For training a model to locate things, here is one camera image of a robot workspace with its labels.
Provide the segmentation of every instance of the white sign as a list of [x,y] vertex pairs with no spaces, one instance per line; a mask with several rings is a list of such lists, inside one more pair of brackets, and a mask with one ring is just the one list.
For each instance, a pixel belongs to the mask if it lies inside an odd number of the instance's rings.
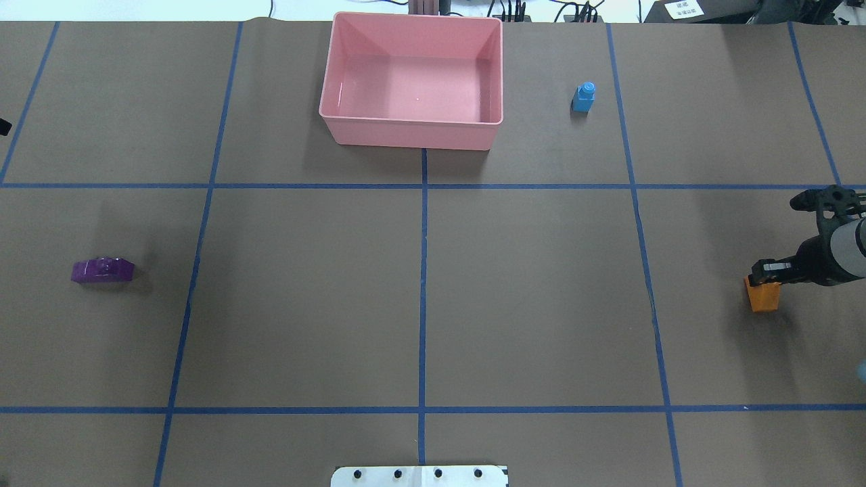
[[674,19],[703,15],[703,9],[701,9],[697,0],[681,0],[680,2],[666,3],[664,4],[664,8],[668,9],[668,13]]

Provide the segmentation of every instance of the blue tape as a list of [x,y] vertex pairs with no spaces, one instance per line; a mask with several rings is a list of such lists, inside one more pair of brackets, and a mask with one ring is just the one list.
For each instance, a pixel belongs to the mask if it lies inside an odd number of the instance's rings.
[[421,285],[418,310],[418,463],[425,462],[424,412],[427,403],[427,149],[421,149]]
[[[0,406],[0,414],[167,414],[168,407]],[[175,406],[172,415],[340,415],[340,414],[635,414],[703,412],[866,411],[866,403],[698,404],[635,406]]]
[[[637,225],[637,242],[641,250],[641,261],[643,264],[643,280],[649,295],[649,307],[652,312],[653,334],[656,337],[656,362],[658,363],[658,375],[662,385],[662,398],[665,407],[670,406],[670,392],[668,389],[668,374],[664,365],[664,351],[662,349],[662,334],[658,327],[658,313],[656,312],[656,296],[653,293],[652,275],[650,274],[650,261],[647,258],[646,241],[643,236],[643,222],[641,221],[640,204],[637,199],[637,185],[635,181],[635,169],[631,161],[631,146],[629,144],[629,132],[625,123],[625,108],[623,105],[623,93],[619,84],[619,72],[617,70],[617,53],[613,44],[613,30],[611,25],[606,24],[607,42],[611,52],[611,70],[613,71],[613,87],[617,94],[617,108],[619,110],[619,126],[623,135],[623,150],[625,152],[625,165],[629,172],[629,184],[631,186],[631,205],[635,213],[635,224]],[[682,469],[680,468],[680,453],[676,445],[676,432],[674,428],[674,416],[671,412],[665,413],[668,422],[668,437],[670,442],[670,456],[674,468],[674,479],[677,487],[682,487]]]
[[0,406],[0,414],[166,414],[167,407]]
[[833,160],[833,154],[830,152],[830,144],[827,143],[827,136],[824,134],[824,125],[821,123],[821,117],[818,116],[818,109],[815,107],[815,101],[811,96],[809,89],[809,81],[806,80],[806,72],[803,69],[803,59],[800,58],[800,47],[797,45],[797,35],[794,34],[794,24],[788,22],[788,35],[791,36],[791,46],[794,49],[794,58],[797,60],[797,69],[800,72],[800,80],[803,82],[803,90],[806,92],[806,100],[809,101],[809,109],[812,112],[812,118],[815,119],[815,126],[818,127],[818,135],[821,137],[821,145],[824,146],[824,153],[827,154],[827,162],[830,163],[830,170],[833,172],[833,180],[837,185],[842,184],[839,178],[839,171],[836,169],[836,161]]
[[186,337],[190,330],[190,316],[192,313],[192,297],[196,290],[198,279],[198,268],[201,264],[202,245],[204,243],[204,233],[207,231],[208,219],[210,217],[210,202],[213,199],[214,184],[217,180],[217,169],[219,167],[219,155],[223,144],[223,133],[225,132],[225,121],[229,116],[229,101],[231,100],[231,87],[235,78],[235,69],[237,67],[237,53],[241,47],[241,34],[243,33],[243,22],[237,23],[237,33],[235,34],[235,47],[231,55],[231,68],[229,68],[229,79],[226,82],[225,97],[223,99],[223,113],[220,116],[219,130],[216,134],[216,145],[214,147],[214,159],[210,166],[210,183],[207,196],[204,199],[204,211],[202,212],[202,223],[198,228],[198,242],[196,243],[196,256],[192,264],[192,274],[190,277],[190,288],[186,294],[186,307],[184,310],[184,322],[180,328],[180,338],[178,339],[178,353],[175,357],[174,372],[171,375],[171,389],[168,397],[168,412],[165,414],[165,422],[163,424],[163,435],[159,442],[159,455],[157,457],[157,467],[153,473],[153,487],[159,487],[162,481],[163,467],[165,466],[165,453],[168,451],[168,440],[171,435],[171,419],[174,410],[175,400],[178,396],[178,382],[180,381],[180,370],[184,362],[184,349],[186,347]]
[[12,155],[15,154],[15,147],[18,145],[18,138],[21,137],[21,131],[24,129],[24,122],[27,121],[27,114],[30,111],[30,103],[33,102],[33,97],[36,95],[36,89],[39,88],[39,81],[42,79],[42,72],[45,71],[45,64],[48,62],[48,55],[51,54],[51,48],[54,46],[57,30],[60,29],[60,23],[55,22],[55,26],[51,29],[51,36],[48,38],[48,45],[45,46],[45,52],[42,54],[42,60],[39,62],[39,69],[36,70],[36,77],[33,78],[33,84],[30,85],[30,92],[27,94],[27,100],[24,102],[24,109],[21,111],[21,117],[15,126],[15,133],[12,135],[12,141],[9,144],[9,150],[6,152],[6,159],[3,160],[3,167],[0,168],[0,184],[6,179],[6,172],[9,170],[9,164],[12,163]]
[[299,414],[299,415],[335,415],[335,414],[417,414],[415,406],[348,406],[348,407],[175,407],[174,414],[190,415],[221,415],[221,414]]
[[[284,190],[420,190],[420,184],[341,184],[341,183],[2,183],[10,189],[284,189]],[[826,185],[762,185],[762,184],[680,184],[680,183],[619,183],[589,184],[429,184],[428,190],[790,190],[821,189]],[[866,189],[866,185],[846,185],[850,189]]]

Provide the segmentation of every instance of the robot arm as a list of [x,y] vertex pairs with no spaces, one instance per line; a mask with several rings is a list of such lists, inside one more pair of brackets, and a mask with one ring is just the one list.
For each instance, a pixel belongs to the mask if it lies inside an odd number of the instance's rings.
[[752,266],[752,287],[778,282],[835,286],[866,277],[866,194],[842,186],[806,190],[791,199],[796,211],[815,211],[818,235],[800,244],[797,254],[761,259]]

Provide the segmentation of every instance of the orange block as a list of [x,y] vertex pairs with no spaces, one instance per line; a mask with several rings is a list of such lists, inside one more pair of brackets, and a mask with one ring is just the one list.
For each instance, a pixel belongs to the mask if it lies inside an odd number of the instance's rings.
[[760,286],[750,286],[749,278],[746,276],[746,291],[749,293],[749,303],[754,313],[769,313],[779,309],[779,294],[782,284],[769,282]]

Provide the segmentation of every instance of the cable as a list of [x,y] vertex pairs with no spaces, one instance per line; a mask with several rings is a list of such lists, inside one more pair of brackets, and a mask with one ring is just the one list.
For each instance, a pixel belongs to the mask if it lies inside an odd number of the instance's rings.
[[556,13],[556,17],[553,18],[553,23],[559,20],[559,16],[562,15],[562,10],[565,10],[565,7],[569,5],[574,5],[574,17],[578,17],[578,11],[580,10],[580,5],[577,5],[574,2],[557,2],[557,0],[551,0],[552,2],[562,3],[562,8],[559,9],[559,12]]
[[579,17],[586,14],[586,22],[589,23],[589,22],[597,22],[598,21],[598,7],[600,7],[601,4],[606,2],[607,0],[601,0],[601,2],[596,3],[596,5],[594,7],[591,4],[589,4],[589,2],[587,2],[586,4],[584,4],[584,9],[585,9],[584,12],[581,12],[580,5],[575,3],[575,2],[564,2],[563,0],[550,0],[550,1],[554,2],[554,3],[561,3],[562,4],[562,8],[559,9],[559,13],[557,13],[556,18],[553,19],[554,22],[559,20],[559,16],[562,15],[562,10],[566,6],[574,5],[574,20],[572,20],[572,22],[577,22]]

